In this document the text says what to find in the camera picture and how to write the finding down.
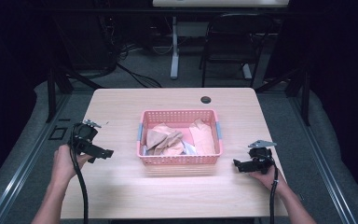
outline beige cloth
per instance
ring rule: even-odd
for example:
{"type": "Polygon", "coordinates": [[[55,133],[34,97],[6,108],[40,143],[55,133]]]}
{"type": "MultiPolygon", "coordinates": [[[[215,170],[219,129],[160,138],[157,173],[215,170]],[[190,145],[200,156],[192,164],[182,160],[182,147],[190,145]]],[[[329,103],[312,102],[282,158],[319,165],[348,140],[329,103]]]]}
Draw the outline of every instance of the beige cloth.
{"type": "Polygon", "coordinates": [[[196,119],[194,123],[190,124],[189,129],[191,135],[193,136],[194,146],[196,147],[197,154],[215,154],[212,130],[210,126],[202,122],[201,119],[196,119]]]}
{"type": "Polygon", "coordinates": [[[184,151],[183,134],[161,123],[147,132],[146,144],[148,155],[180,155],[184,151]]]}

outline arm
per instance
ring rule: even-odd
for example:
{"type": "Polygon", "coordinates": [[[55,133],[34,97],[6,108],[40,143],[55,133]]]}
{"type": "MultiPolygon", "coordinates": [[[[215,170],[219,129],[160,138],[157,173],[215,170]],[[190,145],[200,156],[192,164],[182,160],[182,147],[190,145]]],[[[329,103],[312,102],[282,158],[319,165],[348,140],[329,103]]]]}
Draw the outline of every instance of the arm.
{"type": "MultiPolygon", "coordinates": [[[[264,186],[271,190],[272,182],[274,179],[274,171],[275,167],[271,166],[268,169],[266,175],[262,175],[260,172],[252,172],[249,175],[258,179],[264,186]]],[[[304,208],[295,193],[287,185],[286,181],[284,181],[280,171],[278,172],[278,180],[279,182],[275,192],[281,196],[283,204],[286,207],[287,213],[289,214],[290,221],[293,224],[316,223],[304,208]]]]}
{"type": "MultiPolygon", "coordinates": [[[[91,158],[91,156],[86,154],[77,156],[79,167],[81,168],[91,158]]],[[[70,148],[67,145],[62,145],[54,153],[50,183],[48,184],[42,205],[40,205],[32,223],[60,223],[62,201],[69,181],[75,174],[70,148]]]]}

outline chair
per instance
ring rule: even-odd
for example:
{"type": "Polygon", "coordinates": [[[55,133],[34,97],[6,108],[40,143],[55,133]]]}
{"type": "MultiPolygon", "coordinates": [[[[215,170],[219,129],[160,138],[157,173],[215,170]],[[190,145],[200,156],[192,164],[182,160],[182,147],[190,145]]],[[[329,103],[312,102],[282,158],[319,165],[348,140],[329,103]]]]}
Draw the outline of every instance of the chair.
{"type": "Polygon", "coordinates": [[[206,64],[254,64],[250,87],[255,82],[258,61],[264,40],[273,27],[273,19],[261,14],[226,13],[213,18],[205,36],[200,60],[202,87],[205,86],[206,64]]]}

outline table leg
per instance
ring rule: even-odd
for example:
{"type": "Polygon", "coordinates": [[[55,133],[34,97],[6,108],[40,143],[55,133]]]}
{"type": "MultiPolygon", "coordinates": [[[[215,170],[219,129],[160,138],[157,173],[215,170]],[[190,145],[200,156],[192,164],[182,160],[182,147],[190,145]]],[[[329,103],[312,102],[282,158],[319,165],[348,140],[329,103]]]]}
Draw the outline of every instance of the table leg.
{"type": "Polygon", "coordinates": [[[177,34],[177,23],[176,17],[172,18],[172,65],[171,65],[171,79],[178,78],[178,68],[179,68],[179,53],[178,53],[178,34],[177,34]]]}

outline desk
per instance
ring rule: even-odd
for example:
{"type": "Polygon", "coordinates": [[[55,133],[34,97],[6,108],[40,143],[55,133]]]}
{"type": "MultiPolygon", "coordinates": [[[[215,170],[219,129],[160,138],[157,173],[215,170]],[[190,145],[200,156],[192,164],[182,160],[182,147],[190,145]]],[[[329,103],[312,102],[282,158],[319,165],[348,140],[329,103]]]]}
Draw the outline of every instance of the desk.
{"type": "MultiPolygon", "coordinates": [[[[154,7],[287,7],[289,0],[153,0],[154,7]]],[[[177,48],[178,23],[172,20],[171,79],[178,78],[179,53],[177,48]]]]}
{"type": "MultiPolygon", "coordinates": [[[[239,173],[233,159],[249,161],[249,144],[271,141],[254,90],[100,89],[85,119],[103,127],[93,143],[113,149],[113,157],[87,163],[82,173],[89,194],[90,218],[268,217],[269,191],[239,173]],[[211,97],[209,104],[202,96],[211,97]],[[215,165],[145,166],[136,155],[138,126],[144,110],[214,109],[219,118],[223,155],[215,165]]],[[[275,148],[273,157],[282,169],[275,148]]],[[[276,216],[287,216],[275,201],[276,216]]],[[[62,218],[82,218],[83,201],[73,178],[62,218]]]]}
{"type": "Polygon", "coordinates": [[[153,0],[154,7],[286,7],[289,0],[153,0]]]}

